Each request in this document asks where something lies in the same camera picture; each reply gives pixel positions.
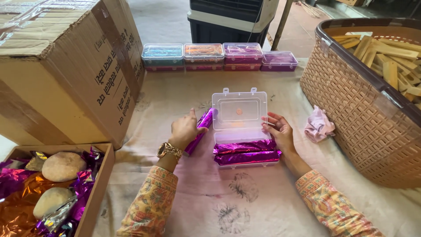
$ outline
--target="brown basket rim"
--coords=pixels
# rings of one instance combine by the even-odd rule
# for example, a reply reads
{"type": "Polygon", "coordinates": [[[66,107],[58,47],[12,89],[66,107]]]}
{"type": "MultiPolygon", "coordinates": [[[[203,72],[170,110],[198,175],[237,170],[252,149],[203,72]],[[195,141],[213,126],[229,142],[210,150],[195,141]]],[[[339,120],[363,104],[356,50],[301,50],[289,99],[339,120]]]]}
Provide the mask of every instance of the brown basket rim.
{"type": "Polygon", "coordinates": [[[421,110],[413,103],[406,99],[398,90],[389,85],[377,73],[367,67],[362,61],[358,60],[354,55],[350,54],[341,44],[331,38],[324,29],[333,27],[362,27],[362,26],[398,26],[408,27],[421,30],[421,21],[414,19],[400,18],[347,18],[347,19],[330,19],[322,21],[316,27],[316,35],[322,40],[331,43],[330,48],[339,55],[345,62],[360,73],[374,88],[380,93],[385,92],[390,97],[388,99],[402,113],[404,113],[415,124],[421,127],[421,110]]]}

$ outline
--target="white stone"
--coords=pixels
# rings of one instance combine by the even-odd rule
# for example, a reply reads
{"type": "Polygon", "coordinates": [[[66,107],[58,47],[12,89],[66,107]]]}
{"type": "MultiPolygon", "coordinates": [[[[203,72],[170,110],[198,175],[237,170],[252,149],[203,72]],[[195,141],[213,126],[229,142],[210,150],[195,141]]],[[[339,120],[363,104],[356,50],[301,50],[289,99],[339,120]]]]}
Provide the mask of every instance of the white stone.
{"type": "Polygon", "coordinates": [[[50,188],[42,194],[34,208],[34,216],[41,219],[44,215],[50,215],[61,207],[73,196],[73,193],[65,188],[50,188]]]}
{"type": "Polygon", "coordinates": [[[43,176],[54,182],[65,182],[77,178],[77,172],[86,169],[86,162],[73,152],[58,152],[50,156],[43,165],[43,176]]]}

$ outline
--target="woven plastic basket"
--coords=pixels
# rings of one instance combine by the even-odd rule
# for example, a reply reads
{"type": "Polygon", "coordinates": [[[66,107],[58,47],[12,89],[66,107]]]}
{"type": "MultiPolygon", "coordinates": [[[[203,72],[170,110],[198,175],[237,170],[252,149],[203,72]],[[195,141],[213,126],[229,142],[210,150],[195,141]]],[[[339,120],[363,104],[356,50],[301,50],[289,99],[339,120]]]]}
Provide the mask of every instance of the woven plastic basket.
{"type": "Polygon", "coordinates": [[[421,187],[421,110],[330,37],[347,32],[421,45],[421,21],[321,22],[300,80],[308,100],[335,123],[335,140],[363,176],[390,188],[421,187]]]}

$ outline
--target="pink cloth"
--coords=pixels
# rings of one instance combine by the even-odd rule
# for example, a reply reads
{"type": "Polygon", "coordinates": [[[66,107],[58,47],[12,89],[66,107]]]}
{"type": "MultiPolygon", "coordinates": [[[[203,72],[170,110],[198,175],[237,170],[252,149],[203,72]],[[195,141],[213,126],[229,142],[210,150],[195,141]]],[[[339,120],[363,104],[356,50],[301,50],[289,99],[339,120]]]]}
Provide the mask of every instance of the pink cloth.
{"type": "Polygon", "coordinates": [[[335,136],[333,130],[335,130],[335,124],[329,121],[324,110],[319,109],[315,105],[313,113],[307,119],[304,134],[312,142],[317,143],[325,139],[328,135],[335,136]]]}

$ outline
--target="orange foil wrapper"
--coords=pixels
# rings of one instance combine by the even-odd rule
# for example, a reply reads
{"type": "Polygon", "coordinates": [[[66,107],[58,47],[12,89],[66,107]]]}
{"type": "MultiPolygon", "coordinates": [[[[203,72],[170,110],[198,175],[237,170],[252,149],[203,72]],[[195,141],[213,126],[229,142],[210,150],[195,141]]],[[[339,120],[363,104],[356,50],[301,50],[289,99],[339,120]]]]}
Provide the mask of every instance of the orange foil wrapper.
{"type": "Polygon", "coordinates": [[[37,222],[32,212],[41,195],[53,187],[67,188],[73,182],[49,181],[41,172],[29,176],[22,191],[16,191],[0,202],[0,237],[36,237],[31,233],[37,222]]]}

